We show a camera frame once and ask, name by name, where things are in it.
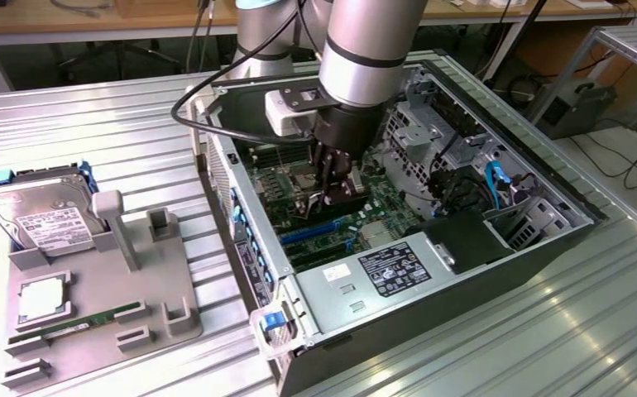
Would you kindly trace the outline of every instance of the aluminum workbench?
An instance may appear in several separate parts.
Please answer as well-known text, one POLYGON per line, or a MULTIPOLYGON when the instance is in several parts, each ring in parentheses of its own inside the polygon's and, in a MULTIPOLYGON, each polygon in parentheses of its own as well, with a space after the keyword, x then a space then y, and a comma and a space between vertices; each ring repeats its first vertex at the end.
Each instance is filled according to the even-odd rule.
MULTIPOLYGON (((637 395, 637 212, 455 62, 432 59, 608 220, 521 288, 302 394, 637 395)), ((197 340, 33 395, 276 393, 193 172, 187 130, 167 116, 195 81, 170 77, 0 94, 0 167, 23 170, 83 157, 99 188, 122 192, 125 219, 159 206, 177 214, 205 329, 197 340)), ((0 313, 5 247, 0 233, 0 313)), ((9 395, 2 386, 0 395, 9 395)))

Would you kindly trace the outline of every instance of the metal rack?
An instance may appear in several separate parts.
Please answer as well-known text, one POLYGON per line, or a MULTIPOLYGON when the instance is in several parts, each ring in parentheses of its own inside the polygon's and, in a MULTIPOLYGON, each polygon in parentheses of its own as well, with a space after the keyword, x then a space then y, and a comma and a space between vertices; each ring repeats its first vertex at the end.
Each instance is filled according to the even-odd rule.
POLYGON ((575 73, 576 67, 584 59, 592 45, 604 45, 615 54, 621 55, 637 64, 637 26, 599 26, 587 34, 577 51, 572 55, 569 63, 563 72, 557 75, 551 89, 547 90, 540 98, 536 98, 531 105, 525 118, 535 124, 543 116, 545 109, 551 105, 563 84, 575 73))

